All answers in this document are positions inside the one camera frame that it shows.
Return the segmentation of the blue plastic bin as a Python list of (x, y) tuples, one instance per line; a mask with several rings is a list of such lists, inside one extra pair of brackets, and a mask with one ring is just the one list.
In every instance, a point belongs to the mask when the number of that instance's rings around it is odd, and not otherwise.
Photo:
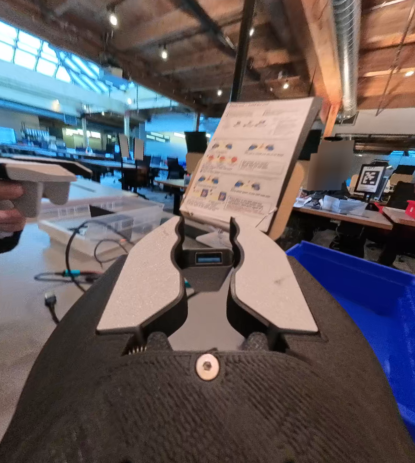
[(302, 241), (295, 258), (357, 324), (415, 442), (415, 275)]

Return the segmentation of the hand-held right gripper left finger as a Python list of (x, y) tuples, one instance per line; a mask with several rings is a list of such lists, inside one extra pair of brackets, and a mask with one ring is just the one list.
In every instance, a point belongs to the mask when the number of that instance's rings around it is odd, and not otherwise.
[(96, 327), (102, 342), (122, 349), (147, 345), (155, 333), (166, 339), (187, 320), (187, 291), (176, 258), (182, 254), (184, 220), (175, 216), (132, 247)]

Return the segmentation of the cluttered wooden background desk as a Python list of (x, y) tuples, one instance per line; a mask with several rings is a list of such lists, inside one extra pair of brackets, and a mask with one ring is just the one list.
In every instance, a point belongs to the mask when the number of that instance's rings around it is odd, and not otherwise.
[(368, 210), (367, 203), (361, 200), (336, 198), (327, 194), (312, 194), (297, 198), (293, 210), (387, 231), (393, 228), (393, 224), (382, 213)]

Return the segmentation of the grey desk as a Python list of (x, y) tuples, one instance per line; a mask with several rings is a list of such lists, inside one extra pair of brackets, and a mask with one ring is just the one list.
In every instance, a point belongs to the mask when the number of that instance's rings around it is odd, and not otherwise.
[(98, 365), (117, 362), (128, 335), (96, 335), (95, 327), (123, 264), (118, 259), (104, 277), (83, 294), (79, 289), (61, 294), (68, 311), (54, 328), (41, 308), (40, 290), (31, 280), (41, 269), (40, 232), (29, 225), (13, 252), (0, 255), (0, 421), (9, 421), (28, 374), (35, 367), (39, 379), (33, 394), (60, 389), (74, 397), (98, 376)]

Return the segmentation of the dark grey USB hub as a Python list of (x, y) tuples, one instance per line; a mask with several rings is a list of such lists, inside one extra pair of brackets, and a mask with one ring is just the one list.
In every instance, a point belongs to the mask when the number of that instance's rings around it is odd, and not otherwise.
[(234, 254), (228, 248), (185, 249), (176, 263), (195, 292), (217, 292), (233, 267)]

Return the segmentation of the white stand base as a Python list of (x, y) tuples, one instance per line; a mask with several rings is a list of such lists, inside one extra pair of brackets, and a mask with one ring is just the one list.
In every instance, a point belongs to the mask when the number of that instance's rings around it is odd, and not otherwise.
[(222, 248), (232, 250), (229, 232), (224, 230), (216, 230), (214, 232), (199, 235), (195, 240), (204, 246), (210, 248)]

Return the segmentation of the silver ventilation duct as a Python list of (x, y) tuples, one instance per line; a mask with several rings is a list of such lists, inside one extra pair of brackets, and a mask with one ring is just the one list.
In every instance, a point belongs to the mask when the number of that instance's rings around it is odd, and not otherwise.
[(342, 109), (340, 112), (343, 119), (350, 119), (357, 113), (361, 1), (333, 0), (332, 10), (342, 86)]

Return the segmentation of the clear plastic bin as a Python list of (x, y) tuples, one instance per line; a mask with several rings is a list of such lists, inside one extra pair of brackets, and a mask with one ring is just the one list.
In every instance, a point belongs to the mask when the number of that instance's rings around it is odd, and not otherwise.
[(134, 244), (160, 225), (164, 205), (139, 196), (108, 196), (74, 200), (66, 205), (44, 205), (38, 228), (51, 240), (93, 257), (118, 249), (123, 238)]

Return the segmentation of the person's left hand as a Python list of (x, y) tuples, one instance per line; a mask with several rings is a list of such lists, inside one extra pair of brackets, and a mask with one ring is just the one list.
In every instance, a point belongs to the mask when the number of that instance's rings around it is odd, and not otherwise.
[[(22, 185), (18, 182), (0, 180), (0, 201), (15, 200), (24, 194)], [(0, 231), (14, 233), (25, 228), (26, 217), (17, 209), (0, 210)]]

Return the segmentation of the black white marker sign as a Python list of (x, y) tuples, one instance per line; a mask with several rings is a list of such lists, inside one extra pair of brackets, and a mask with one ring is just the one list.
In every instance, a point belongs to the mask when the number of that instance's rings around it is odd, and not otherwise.
[(384, 175), (388, 163), (375, 161), (369, 164), (362, 164), (355, 183), (353, 194), (362, 195), (364, 200), (372, 199), (382, 191)]

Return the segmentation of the black ceiling pole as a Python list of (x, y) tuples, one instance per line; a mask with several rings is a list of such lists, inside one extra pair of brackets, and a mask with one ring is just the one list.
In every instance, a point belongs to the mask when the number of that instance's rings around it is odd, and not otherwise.
[(255, 12), (254, 0), (246, 0), (243, 5), (243, 13), (239, 30), (239, 41), (235, 57), (234, 76), (230, 92), (229, 102), (237, 102), (242, 92), (243, 80), (248, 63), (248, 50), (250, 43), (250, 31)]

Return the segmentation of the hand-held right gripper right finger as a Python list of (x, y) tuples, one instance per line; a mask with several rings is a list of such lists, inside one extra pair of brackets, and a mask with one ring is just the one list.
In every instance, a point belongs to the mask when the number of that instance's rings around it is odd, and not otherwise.
[(244, 218), (230, 219), (234, 257), (228, 299), (229, 324), (245, 339), (263, 333), (269, 344), (281, 335), (316, 335), (317, 323), (286, 253)]

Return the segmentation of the black monitor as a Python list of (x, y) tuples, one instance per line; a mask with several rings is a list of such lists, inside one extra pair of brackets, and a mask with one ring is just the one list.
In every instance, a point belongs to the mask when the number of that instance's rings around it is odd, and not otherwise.
[(187, 153), (204, 154), (207, 150), (209, 138), (205, 131), (185, 131)]

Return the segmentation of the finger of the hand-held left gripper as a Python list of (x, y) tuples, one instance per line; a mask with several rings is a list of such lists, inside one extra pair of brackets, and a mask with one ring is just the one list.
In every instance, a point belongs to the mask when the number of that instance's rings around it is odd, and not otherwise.
[(7, 160), (5, 167), (10, 180), (23, 184), (24, 194), (15, 200), (16, 205), (40, 205), (42, 198), (66, 204), (70, 184), (76, 181), (74, 174), (54, 163)]
[(66, 160), (60, 157), (48, 157), (48, 161), (57, 164), (76, 176), (92, 177), (93, 172), (86, 166), (76, 161)]

